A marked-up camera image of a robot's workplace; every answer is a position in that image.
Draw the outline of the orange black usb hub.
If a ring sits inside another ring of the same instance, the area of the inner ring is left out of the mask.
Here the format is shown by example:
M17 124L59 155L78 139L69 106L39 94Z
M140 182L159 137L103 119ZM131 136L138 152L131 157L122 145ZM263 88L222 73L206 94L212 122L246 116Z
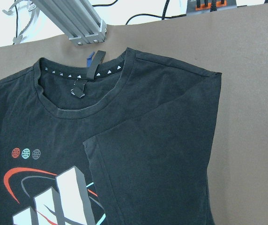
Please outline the orange black usb hub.
M237 8L235 0L188 0L186 15L199 15L233 8Z

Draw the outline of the grabber stick tool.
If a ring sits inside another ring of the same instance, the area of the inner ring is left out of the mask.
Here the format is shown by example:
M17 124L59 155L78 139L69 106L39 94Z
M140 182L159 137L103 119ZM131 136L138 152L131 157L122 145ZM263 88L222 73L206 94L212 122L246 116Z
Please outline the grabber stick tool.
M34 24L40 10L33 0L14 0L8 9L2 12L7 16L15 15L15 35L12 39L12 45L20 44Z

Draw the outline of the black graphic t-shirt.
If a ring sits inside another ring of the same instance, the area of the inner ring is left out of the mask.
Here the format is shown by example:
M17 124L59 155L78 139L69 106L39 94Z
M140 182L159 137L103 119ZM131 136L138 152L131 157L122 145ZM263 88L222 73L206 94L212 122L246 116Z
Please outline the black graphic t-shirt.
M221 74L126 49L0 80L0 225L212 225Z

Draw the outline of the aluminium frame post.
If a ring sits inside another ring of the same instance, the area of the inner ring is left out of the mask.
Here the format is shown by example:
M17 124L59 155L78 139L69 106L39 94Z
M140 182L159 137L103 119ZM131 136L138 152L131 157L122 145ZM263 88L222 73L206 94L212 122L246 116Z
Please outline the aluminium frame post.
M35 0L34 4L74 45L102 43L107 24L88 0Z

